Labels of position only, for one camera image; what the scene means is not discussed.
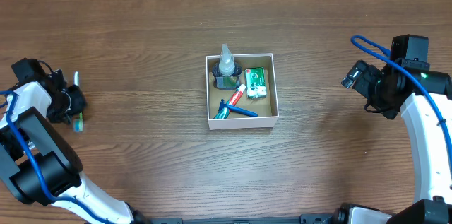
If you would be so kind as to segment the blue mouthwash spray bottle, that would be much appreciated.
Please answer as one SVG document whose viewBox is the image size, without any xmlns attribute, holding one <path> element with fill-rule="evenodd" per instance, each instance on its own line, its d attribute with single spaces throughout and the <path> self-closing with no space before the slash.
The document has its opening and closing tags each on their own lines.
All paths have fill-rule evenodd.
<svg viewBox="0 0 452 224">
<path fill-rule="evenodd" d="M 234 61 L 234 57 L 226 44 L 222 44 L 219 62 L 212 68 L 213 85 L 219 90 L 237 89 L 240 83 L 242 68 Z"/>
</svg>

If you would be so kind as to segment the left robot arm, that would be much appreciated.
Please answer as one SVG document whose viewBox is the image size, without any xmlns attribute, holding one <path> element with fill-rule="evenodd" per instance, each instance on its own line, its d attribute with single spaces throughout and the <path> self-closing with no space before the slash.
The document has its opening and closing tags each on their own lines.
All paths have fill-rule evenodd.
<svg viewBox="0 0 452 224">
<path fill-rule="evenodd" d="M 12 65 L 18 79 L 1 92 L 1 181 L 24 204 L 64 208 L 87 223 L 147 223 L 128 203 L 117 200 L 84 173 L 75 150 L 52 126 L 83 128 L 87 102 L 77 83 L 38 59 Z"/>
</svg>

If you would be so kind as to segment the blue disposable razor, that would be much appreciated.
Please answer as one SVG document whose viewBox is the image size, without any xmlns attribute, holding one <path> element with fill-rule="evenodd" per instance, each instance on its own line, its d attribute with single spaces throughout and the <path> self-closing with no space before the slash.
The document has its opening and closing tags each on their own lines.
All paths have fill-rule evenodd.
<svg viewBox="0 0 452 224">
<path fill-rule="evenodd" d="M 258 114 L 255 113 L 255 112 L 248 111 L 248 110 L 242 109 L 240 107 L 236 107 L 234 105 L 229 105 L 222 99 L 220 101 L 219 110 L 221 110 L 223 108 L 227 108 L 231 112 L 235 112 L 235 113 L 238 113 L 238 114 L 243 114 L 243 115 L 248 116 L 248 117 L 257 117 L 258 116 Z"/>
</svg>

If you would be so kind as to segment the green white toothbrush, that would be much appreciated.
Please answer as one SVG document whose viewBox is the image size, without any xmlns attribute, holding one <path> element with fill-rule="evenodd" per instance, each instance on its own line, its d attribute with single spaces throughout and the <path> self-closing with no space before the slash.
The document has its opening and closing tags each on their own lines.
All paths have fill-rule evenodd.
<svg viewBox="0 0 452 224">
<path fill-rule="evenodd" d="M 76 71 L 74 73 L 73 82 L 74 82 L 74 84 L 76 86 L 80 85 L 80 76 L 79 76 L 79 72 L 78 71 Z M 82 112 L 80 112 L 78 114 L 78 118 L 74 120 L 73 130 L 75 132 L 78 132 L 78 133 L 83 132 L 83 130 L 84 130 L 84 121 L 83 121 L 83 113 Z"/>
</svg>

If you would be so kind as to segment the green Dettol soap pack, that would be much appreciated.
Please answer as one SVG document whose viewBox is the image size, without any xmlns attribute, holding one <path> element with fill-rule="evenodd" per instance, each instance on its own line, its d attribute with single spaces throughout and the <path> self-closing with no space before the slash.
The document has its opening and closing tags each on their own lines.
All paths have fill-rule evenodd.
<svg viewBox="0 0 452 224">
<path fill-rule="evenodd" d="M 265 73 L 263 67 L 245 69 L 246 96 L 249 99 L 267 96 Z"/>
</svg>

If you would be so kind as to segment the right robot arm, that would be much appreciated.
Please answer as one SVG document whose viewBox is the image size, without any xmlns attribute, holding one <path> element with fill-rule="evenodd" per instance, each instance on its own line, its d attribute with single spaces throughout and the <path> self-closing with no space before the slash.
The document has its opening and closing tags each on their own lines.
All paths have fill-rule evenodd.
<svg viewBox="0 0 452 224">
<path fill-rule="evenodd" d="M 451 223 L 451 77 L 430 69 L 427 37 L 396 36 L 391 48 L 361 35 L 350 41 L 385 65 L 378 69 L 359 60 L 341 83 L 366 98 L 366 112 L 402 117 L 415 169 L 415 197 L 411 206 L 393 215 L 343 204 L 328 222 Z"/>
</svg>

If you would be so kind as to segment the Colgate toothpaste tube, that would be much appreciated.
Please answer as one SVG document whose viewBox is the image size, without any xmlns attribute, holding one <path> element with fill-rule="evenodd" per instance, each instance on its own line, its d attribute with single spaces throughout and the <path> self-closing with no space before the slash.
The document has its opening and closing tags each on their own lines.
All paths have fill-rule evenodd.
<svg viewBox="0 0 452 224">
<path fill-rule="evenodd" d="M 241 84 L 232 95 L 232 97 L 226 102 L 226 104 L 235 106 L 243 96 L 245 90 L 246 86 L 244 84 Z M 227 107 L 221 107 L 218 113 L 214 116 L 214 119 L 226 119 L 229 116 L 230 112 L 231 111 Z"/>
</svg>

